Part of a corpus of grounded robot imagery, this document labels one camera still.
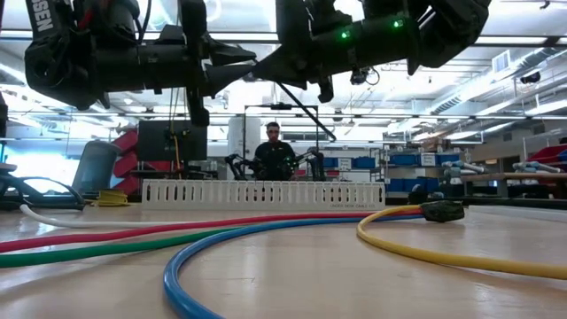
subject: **yellow object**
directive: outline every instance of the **yellow object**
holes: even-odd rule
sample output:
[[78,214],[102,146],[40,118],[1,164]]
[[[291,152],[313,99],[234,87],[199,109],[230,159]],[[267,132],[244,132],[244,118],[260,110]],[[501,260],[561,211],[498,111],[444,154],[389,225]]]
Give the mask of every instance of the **yellow object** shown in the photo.
[[129,206],[128,195],[121,190],[103,190],[98,192],[97,206]]
[[483,269],[491,271],[500,271],[510,274],[526,275],[526,276],[538,276],[545,278],[554,279],[567,279],[567,267],[565,266],[555,266],[536,262],[524,262],[524,261],[503,261],[493,258],[481,258],[465,255],[457,255],[451,253],[436,253],[424,249],[418,249],[409,247],[406,245],[400,245],[393,242],[389,242],[377,237],[369,235],[364,228],[369,222],[372,222],[380,217],[384,217],[388,214],[395,212],[416,209],[419,206],[404,206],[398,208],[386,209],[382,212],[372,214],[371,216],[363,219],[356,228],[357,235],[367,243],[387,250],[388,252],[397,253],[402,256],[411,257],[420,261],[428,261],[432,263],[437,263],[447,266],[456,266],[464,268],[474,268]]
[[177,169],[181,169],[181,162],[179,161],[179,144],[177,143],[177,136],[174,135],[175,141],[175,159],[177,160]]

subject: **green cable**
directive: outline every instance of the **green cable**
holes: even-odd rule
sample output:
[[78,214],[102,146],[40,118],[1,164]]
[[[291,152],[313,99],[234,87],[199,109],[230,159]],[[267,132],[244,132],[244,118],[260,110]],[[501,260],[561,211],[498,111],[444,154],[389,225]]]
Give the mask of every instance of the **green cable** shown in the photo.
[[230,228],[222,230],[209,230],[197,234],[185,235],[180,237],[171,237],[160,240],[145,241],[132,244],[108,244],[96,245],[92,247],[65,249],[55,252],[42,253],[15,253],[0,254],[0,268],[14,268],[24,266],[43,265],[53,262],[76,261],[79,259],[105,256],[118,253],[135,253],[160,248],[171,247],[175,245],[187,244],[198,241],[205,237],[209,237],[225,231],[238,230],[240,228]]

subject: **black monitor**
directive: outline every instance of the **black monitor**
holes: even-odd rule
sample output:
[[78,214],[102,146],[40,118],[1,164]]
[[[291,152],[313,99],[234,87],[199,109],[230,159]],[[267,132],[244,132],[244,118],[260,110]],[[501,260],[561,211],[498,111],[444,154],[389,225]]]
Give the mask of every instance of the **black monitor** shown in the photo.
[[190,121],[140,121],[138,127],[138,160],[175,160],[177,137],[179,160],[206,160],[206,127],[195,127]]

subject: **blue cable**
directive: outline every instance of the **blue cable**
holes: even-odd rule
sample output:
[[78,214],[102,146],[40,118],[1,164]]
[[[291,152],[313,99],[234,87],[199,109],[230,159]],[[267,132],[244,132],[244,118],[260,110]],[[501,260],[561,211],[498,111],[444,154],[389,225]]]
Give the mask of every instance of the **blue cable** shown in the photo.
[[[402,215],[392,217],[382,217],[375,222],[399,221],[423,218],[422,215]],[[288,221],[288,222],[272,222],[267,224],[255,225],[244,227],[239,230],[226,231],[220,234],[212,235],[203,238],[191,245],[186,246],[167,263],[166,269],[163,274],[163,285],[166,291],[167,300],[170,306],[174,309],[180,318],[186,319],[220,319],[213,311],[207,309],[205,306],[194,300],[187,292],[183,290],[179,284],[179,270],[181,266],[187,262],[198,252],[216,245],[225,240],[253,233],[266,231],[266,230],[279,230],[290,227],[309,226],[309,225],[325,225],[336,224],[344,222],[360,222],[362,218],[333,218],[333,219],[317,219],[317,220],[303,220],[303,221]]]

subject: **white cable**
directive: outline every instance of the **white cable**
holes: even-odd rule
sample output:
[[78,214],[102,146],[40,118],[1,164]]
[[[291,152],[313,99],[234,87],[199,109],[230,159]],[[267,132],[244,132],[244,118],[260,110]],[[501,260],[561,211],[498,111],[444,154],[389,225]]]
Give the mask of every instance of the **white cable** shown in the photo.
[[60,221],[48,217],[43,217],[38,213],[34,212],[26,204],[20,205],[19,210],[24,213],[25,216],[50,226],[55,227],[65,227],[65,228],[143,228],[151,226],[162,226],[171,225],[176,223],[186,223],[186,222],[72,222],[72,221]]

